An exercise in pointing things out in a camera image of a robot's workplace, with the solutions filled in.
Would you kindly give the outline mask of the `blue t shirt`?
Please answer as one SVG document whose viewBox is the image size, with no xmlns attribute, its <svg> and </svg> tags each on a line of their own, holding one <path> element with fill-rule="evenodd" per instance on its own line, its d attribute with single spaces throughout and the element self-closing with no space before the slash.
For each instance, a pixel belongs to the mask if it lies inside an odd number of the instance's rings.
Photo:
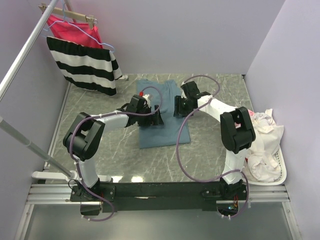
<svg viewBox="0 0 320 240">
<path fill-rule="evenodd" d="M 139 128 L 139 148 L 147 149 L 191 142 L 188 125 L 185 124 L 180 135 L 179 130 L 184 121 L 183 118 L 174 117 L 175 96 L 181 95 L 181 89 L 173 79 L 164 83 L 157 83 L 147 79 L 140 79 L 136 83 L 137 92 L 143 91 L 151 95 L 151 105 L 161 105 L 160 116 L 164 125 L 156 125 Z"/>
</svg>

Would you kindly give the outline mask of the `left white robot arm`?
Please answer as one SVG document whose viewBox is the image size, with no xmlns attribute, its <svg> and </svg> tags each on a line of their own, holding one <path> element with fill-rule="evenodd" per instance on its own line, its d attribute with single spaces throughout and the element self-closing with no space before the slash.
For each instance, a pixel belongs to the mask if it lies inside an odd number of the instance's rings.
<svg viewBox="0 0 320 240">
<path fill-rule="evenodd" d="M 75 161 L 79 181 L 84 185 L 82 195 L 88 201 L 96 200 L 100 195 L 100 182 L 93 160 L 104 133 L 127 128 L 134 124 L 139 127 L 163 126 L 159 105 L 151 107 L 150 94 L 135 94 L 129 103 L 115 111 L 89 115 L 80 112 L 63 139 L 71 158 Z"/>
</svg>

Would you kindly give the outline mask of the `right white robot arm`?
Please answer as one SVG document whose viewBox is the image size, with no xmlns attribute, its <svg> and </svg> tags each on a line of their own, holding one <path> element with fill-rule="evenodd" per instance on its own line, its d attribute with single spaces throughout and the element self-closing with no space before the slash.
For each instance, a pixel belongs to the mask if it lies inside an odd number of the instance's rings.
<svg viewBox="0 0 320 240">
<path fill-rule="evenodd" d="M 230 106 L 216 99 L 210 93 L 201 92 L 194 81 L 181 84 L 182 96 L 174 98 L 176 118 L 187 119 L 187 116 L 199 110 L 208 114 L 220 123 L 220 135 L 226 149 L 224 169 L 221 178 L 226 182 L 219 187 L 222 198 L 230 200 L 237 194 L 237 184 L 248 149 L 256 139 L 249 111 L 246 107 Z"/>
</svg>

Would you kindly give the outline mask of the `black white striped garment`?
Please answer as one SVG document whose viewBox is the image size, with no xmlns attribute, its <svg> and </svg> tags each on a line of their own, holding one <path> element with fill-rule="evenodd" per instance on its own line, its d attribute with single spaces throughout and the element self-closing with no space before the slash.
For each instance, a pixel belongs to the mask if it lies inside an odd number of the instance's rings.
<svg viewBox="0 0 320 240">
<path fill-rule="evenodd" d="M 108 96 L 117 94 L 116 80 L 123 74 L 112 52 L 56 37 L 47 37 L 46 42 L 68 82 L 78 88 L 98 91 Z"/>
</svg>

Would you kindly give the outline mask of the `black base beam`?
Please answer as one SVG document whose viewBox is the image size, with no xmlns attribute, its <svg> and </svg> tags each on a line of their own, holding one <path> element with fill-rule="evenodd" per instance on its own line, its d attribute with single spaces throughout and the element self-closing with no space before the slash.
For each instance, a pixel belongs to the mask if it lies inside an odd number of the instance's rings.
<svg viewBox="0 0 320 240">
<path fill-rule="evenodd" d="M 216 211 L 218 201 L 245 200 L 243 182 L 228 185 L 214 182 L 131 182 L 101 183 L 89 194 L 82 185 L 72 187 L 70 201 L 80 204 L 84 216 L 119 211 L 202 210 Z"/>
</svg>

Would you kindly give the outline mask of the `white t shirt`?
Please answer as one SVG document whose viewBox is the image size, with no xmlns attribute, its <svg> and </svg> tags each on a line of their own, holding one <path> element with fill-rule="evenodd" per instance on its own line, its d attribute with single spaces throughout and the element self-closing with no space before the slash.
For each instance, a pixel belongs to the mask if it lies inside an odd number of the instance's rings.
<svg viewBox="0 0 320 240">
<path fill-rule="evenodd" d="M 273 155 L 280 148 L 285 127 L 275 122 L 271 108 L 265 112 L 250 112 L 249 115 L 255 132 L 255 140 L 247 152 L 245 161 L 248 155 L 254 153 L 266 152 Z"/>
</svg>

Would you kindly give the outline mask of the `wooden clip hanger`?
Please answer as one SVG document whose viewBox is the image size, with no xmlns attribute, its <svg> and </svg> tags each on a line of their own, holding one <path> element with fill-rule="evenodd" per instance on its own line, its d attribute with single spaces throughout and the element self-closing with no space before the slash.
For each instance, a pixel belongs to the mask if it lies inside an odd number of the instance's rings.
<svg viewBox="0 0 320 240">
<path fill-rule="evenodd" d="M 59 7 L 54 7 L 52 12 L 54 15 L 60 15 L 62 20 L 57 20 L 56 22 L 63 23 L 66 21 L 66 18 L 69 18 L 73 20 L 74 23 L 77 22 L 83 22 L 87 23 L 91 29 L 94 28 L 94 26 L 98 23 L 98 20 L 93 15 L 85 15 L 78 12 L 70 11 L 70 10 L 64 10 Z"/>
</svg>

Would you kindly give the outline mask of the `metal clothes rack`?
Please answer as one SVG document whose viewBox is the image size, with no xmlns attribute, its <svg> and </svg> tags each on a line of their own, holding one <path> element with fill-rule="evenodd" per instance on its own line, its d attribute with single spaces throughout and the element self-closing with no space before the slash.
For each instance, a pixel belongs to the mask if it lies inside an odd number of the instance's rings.
<svg viewBox="0 0 320 240">
<path fill-rule="evenodd" d="M 71 11 L 70 3 L 68 0 L 64 1 L 66 3 L 67 9 Z M 20 52 L 18 53 L 17 57 L 13 61 L 12 65 L 10 66 L 9 70 L 7 71 L 6 75 L 4 76 L 3 80 L 0 83 L 0 97 L 3 98 L 6 94 L 9 86 L 11 85 L 12 81 L 14 80 L 15 76 L 17 75 L 19 69 L 21 68 L 23 62 L 25 61 L 27 55 L 29 54 L 32 46 L 36 42 L 38 36 L 40 35 L 42 29 L 44 28 L 49 16 L 52 14 L 53 8 L 56 7 L 58 2 L 56 0 L 52 0 L 49 5 L 44 6 L 41 5 L 41 9 L 43 9 L 43 13 L 36 23 L 34 29 L 32 30 L 31 34 L 29 35 L 28 39 L 24 43 L 23 47 L 21 48 Z M 29 140 L 25 135 L 19 132 L 16 128 L 6 122 L 2 117 L 0 118 L 0 128 L 17 140 L 19 143 L 23 144 L 27 149 L 31 150 L 35 153 L 38 157 L 44 160 L 46 163 L 50 164 L 51 166 L 58 169 L 62 176 L 58 177 L 56 173 L 53 177 L 54 180 L 66 180 L 69 181 L 70 179 L 76 179 L 78 177 L 78 173 L 74 170 L 70 171 L 63 167 L 60 163 L 58 163 L 55 159 L 53 159 L 49 154 L 47 154 L 44 150 L 42 150 L 39 146 L 37 146 L 34 142 Z"/>
</svg>

